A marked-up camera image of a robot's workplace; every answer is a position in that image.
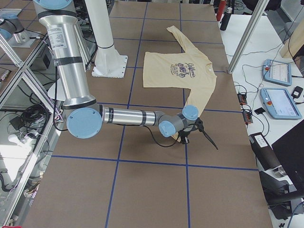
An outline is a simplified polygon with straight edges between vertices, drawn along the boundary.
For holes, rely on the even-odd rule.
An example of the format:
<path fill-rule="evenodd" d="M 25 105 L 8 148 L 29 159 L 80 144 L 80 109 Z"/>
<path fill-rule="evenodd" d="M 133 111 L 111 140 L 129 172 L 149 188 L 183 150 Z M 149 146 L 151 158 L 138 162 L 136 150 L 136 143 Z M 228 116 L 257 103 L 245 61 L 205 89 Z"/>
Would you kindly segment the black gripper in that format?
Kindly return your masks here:
<path fill-rule="evenodd" d="M 190 131 L 181 130 L 181 131 L 178 132 L 181 144 L 188 144 L 189 143 L 189 139 L 188 139 L 189 134 L 190 134 Z"/>

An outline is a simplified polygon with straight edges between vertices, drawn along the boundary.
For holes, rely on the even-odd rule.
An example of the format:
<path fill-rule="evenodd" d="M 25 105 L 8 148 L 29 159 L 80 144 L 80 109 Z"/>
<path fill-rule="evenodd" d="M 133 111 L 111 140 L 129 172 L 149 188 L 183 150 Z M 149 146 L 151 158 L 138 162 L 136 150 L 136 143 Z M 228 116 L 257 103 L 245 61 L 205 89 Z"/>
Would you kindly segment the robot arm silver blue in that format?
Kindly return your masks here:
<path fill-rule="evenodd" d="M 96 41 L 97 53 L 90 55 L 79 27 L 74 2 L 71 0 L 36 0 L 39 22 L 47 29 L 54 55 L 56 82 L 65 94 L 63 109 L 67 113 L 67 130 L 75 137 L 87 139 L 100 132 L 103 124 L 121 126 L 157 126 L 164 137 L 177 135 L 182 144 L 195 130 L 198 109 L 188 105 L 173 116 L 161 111 L 130 110 L 105 107 L 90 94 L 86 71 L 95 61 L 94 76 L 122 78 L 127 56 L 120 55 L 114 41 L 106 3 L 86 1 L 86 9 Z"/>

